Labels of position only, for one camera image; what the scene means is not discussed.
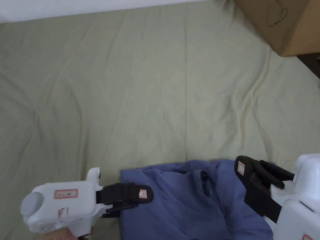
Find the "white wall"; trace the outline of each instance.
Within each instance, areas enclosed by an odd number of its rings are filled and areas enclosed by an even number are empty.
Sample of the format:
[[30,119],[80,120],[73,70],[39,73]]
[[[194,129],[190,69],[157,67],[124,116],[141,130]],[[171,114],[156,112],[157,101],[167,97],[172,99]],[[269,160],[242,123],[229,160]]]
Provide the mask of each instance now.
[[26,21],[191,1],[199,0],[0,0],[0,22]]

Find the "bed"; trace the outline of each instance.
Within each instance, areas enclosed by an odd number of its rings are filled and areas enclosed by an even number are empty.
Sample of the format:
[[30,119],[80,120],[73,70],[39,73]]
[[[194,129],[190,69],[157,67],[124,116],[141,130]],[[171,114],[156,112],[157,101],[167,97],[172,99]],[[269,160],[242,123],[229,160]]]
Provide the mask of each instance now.
[[[247,155],[290,171],[320,150],[319,79],[271,50],[232,1],[0,25],[2,239],[35,186]],[[92,239],[119,239],[117,219]]]

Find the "finger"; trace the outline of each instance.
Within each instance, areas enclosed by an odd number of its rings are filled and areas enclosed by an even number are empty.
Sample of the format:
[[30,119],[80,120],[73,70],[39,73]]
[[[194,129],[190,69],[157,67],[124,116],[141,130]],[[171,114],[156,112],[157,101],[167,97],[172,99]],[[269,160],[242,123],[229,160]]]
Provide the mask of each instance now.
[[94,234],[94,226],[91,227],[90,235]]
[[77,240],[68,228],[61,228],[44,235],[43,240]]

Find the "cardboard box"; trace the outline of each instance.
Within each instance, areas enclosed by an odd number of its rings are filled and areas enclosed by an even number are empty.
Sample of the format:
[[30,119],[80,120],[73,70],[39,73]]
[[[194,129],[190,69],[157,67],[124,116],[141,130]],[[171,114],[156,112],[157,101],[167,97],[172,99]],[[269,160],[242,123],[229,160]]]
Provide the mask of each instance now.
[[320,52],[320,0],[234,0],[280,56]]

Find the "white sticker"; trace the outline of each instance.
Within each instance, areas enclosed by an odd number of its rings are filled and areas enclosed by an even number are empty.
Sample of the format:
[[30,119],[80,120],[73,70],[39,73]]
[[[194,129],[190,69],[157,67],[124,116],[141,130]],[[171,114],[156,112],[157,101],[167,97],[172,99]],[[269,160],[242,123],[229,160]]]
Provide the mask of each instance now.
[[147,199],[147,190],[145,190],[145,189],[140,189],[139,198]]
[[307,234],[305,234],[302,238],[302,240],[312,240]]
[[78,189],[56,190],[54,199],[78,197]]
[[243,176],[244,175],[244,164],[242,162],[238,162],[238,172]]

